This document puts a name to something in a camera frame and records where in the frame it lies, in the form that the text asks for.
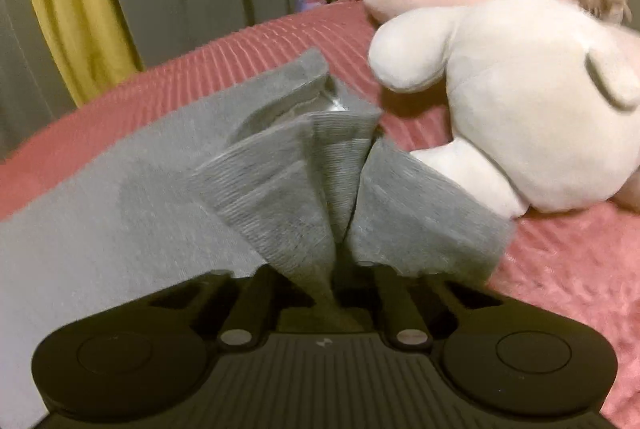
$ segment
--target logo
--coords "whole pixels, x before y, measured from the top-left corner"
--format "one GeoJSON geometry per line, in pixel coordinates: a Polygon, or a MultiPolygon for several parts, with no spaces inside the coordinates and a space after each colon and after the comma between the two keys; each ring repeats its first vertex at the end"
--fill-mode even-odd
{"type": "Polygon", "coordinates": [[[316,341],[316,344],[321,348],[326,348],[327,346],[331,346],[334,342],[331,339],[323,339],[322,341],[316,341]]]}

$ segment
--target round pad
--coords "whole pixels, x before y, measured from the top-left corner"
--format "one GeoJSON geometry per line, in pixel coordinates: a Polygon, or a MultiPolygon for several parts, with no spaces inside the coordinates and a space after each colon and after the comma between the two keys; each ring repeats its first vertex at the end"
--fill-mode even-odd
{"type": "Polygon", "coordinates": [[[31,369],[45,404],[86,421],[164,411],[188,395],[207,364],[203,340],[165,311],[85,321],[49,335],[31,369]]]}
{"type": "Polygon", "coordinates": [[[442,365],[460,391],[519,416],[558,417],[599,407],[616,355],[590,328],[547,312],[475,311],[444,345],[442,365]]]}

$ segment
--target plush ear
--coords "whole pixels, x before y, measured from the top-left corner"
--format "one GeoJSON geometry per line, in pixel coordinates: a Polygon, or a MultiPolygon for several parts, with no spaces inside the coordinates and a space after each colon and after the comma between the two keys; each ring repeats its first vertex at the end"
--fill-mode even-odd
{"type": "Polygon", "coordinates": [[[588,53],[588,63],[598,75],[600,89],[613,104],[635,109],[640,104],[640,79],[616,44],[598,43],[588,53]]]}
{"type": "Polygon", "coordinates": [[[383,24],[371,41],[369,65],[383,86],[415,92],[444,73],[449,44],[468,7],[418,8],[383,24]]]}

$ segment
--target white plush toy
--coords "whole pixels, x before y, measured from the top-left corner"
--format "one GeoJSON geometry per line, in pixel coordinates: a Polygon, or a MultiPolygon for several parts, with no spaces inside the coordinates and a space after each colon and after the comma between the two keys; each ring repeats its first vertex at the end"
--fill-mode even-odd
{"type": "Polygon", "coordinates": [[[502,216],[607,200],[640,165],[640,77],[568,3],[415,9],[380,27],[369,63],[397,92],[446,73],[454,140],[412,154],[502,216]]]}

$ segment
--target ribbed black surface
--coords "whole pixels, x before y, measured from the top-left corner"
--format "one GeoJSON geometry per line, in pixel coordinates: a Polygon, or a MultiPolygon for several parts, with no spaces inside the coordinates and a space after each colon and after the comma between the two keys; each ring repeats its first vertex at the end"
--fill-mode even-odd
{"type": "MultiPolygon", "coordinates": [[[[116,425],[91,424],[96,429],[116,425]]],[[[89,424],[59,416],[41,429],[89,424]]],[[[501,419],[467,404],[424,356],[378,335],[271,335],[260,349],[223,357],[183,404],[123,429],[497,429],[612,427],[595,413],[556,422],[501,419]]]]}

